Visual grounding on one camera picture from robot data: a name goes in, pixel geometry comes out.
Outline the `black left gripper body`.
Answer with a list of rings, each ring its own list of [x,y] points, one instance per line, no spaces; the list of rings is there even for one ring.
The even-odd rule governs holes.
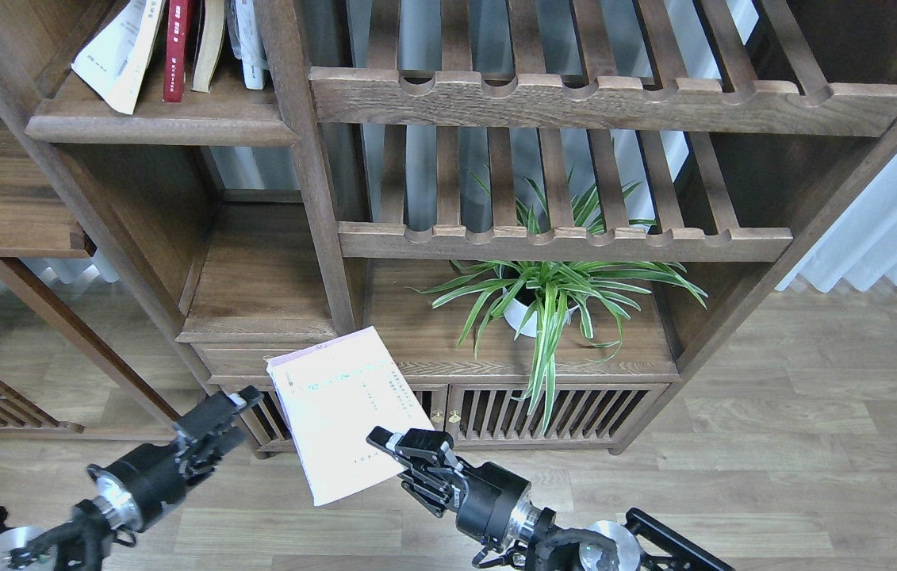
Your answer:
[[[143,443],[107,467],[89,464],[88,474],[98,489],[93,502],[112,529],[145,532],[244,440],[242,431],[195,440],[179,436],[166,446]]]

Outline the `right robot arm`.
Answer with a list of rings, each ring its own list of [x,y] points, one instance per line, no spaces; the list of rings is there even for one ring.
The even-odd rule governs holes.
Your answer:
[[[473,466],[453,451],[445,431],[413,427],[370,431],[367,442],[397,460],[401,485],[433,516],[455,514],[462,534],[481,544],[477,569],[518,570],[727,570],[730,565],[633,508],[625,523],[600,521],[563,528],[554,511],[529,500],[531,484],[502,466]]]

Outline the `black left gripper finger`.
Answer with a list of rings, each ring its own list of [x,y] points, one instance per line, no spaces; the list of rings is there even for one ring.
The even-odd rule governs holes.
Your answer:
[[[248,386],[238,393],[216,393],[194,406],[174,423],[177,441],[243,441],[244,434],[234,427],[235,419],[246,409],[259,404],[260,391]]]

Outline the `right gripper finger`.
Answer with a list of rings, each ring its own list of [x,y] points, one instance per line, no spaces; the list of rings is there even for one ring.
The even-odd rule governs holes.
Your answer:
[[[462,460],[453,452],[453,439],[447,431],[411,427],[404,433],[393,433],[383,427],[373,427],[367,443],[416,471],[462,468]]]

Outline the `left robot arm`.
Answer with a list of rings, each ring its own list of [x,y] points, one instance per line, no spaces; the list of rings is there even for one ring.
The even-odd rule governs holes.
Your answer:
[[[235,419],[261,397],[252,386],[213,394],[176,420],[167,445],[144,443],[108,466],[90,464],[97,495],[75,504],[58,527],[7,527],[0,506],[0,570],[100,570],[114,543],[135,546],[243,442]]]

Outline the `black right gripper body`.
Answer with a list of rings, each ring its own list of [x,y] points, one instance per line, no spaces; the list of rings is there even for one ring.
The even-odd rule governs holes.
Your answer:
[[[401,460],[401,487],[434,517],[456,514],[456,528],[479,543],[528,542],[532,535],[531,482],[502,466],[435,466]]]

